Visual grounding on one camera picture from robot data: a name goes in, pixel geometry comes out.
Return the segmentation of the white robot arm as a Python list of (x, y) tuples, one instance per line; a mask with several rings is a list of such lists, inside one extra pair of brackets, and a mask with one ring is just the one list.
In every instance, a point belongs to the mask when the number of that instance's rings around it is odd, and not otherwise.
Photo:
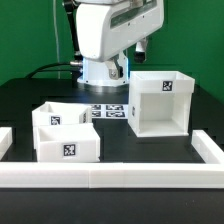
[(135, 46), (134, 59), (146, 60), (147, 37), (164, 21), (164, 0), (78, 0), (77, 38), (83, 56), (78, 82), (92, 87), (126, 85), (128, 58), (124, 51)]

